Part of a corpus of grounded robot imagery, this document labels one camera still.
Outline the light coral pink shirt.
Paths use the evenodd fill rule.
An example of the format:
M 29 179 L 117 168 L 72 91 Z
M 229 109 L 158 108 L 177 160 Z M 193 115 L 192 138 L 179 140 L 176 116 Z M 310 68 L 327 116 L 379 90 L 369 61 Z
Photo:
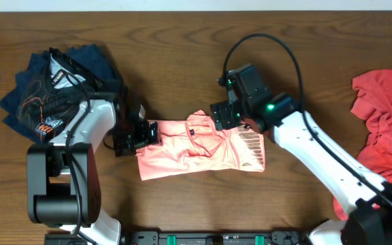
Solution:
M 186 120 L 156 123 L 159 143 L 136 154 L 142 180 L 209 170 L 265 171 L 264 137 L 250 128 L 218 131 L 202 110 Z

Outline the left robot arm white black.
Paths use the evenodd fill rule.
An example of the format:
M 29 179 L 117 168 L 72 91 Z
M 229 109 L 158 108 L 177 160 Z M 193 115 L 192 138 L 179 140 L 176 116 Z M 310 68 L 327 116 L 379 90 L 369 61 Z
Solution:
M 108 134 L 118 157 L 159 141 L 157 123 L 125 110 L 117 93 L 87 93 L 60 134 L 28 149 L 28 216 L 60 230 L 45 235 L 45 244 L 125 243 L 120 221 L 101 206 L 95 152 Z

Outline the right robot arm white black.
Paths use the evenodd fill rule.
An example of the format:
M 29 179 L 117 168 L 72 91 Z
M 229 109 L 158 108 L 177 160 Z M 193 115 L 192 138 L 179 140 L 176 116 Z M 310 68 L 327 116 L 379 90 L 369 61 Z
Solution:
M 332 193 L 348 219 L 328 220 L 308 234 L 310 244 L 392 244 L 392 183 L 334 142 L 294 98 L 252 96 L 210 106 L 216 129 L 247 124 L 298 158 Z

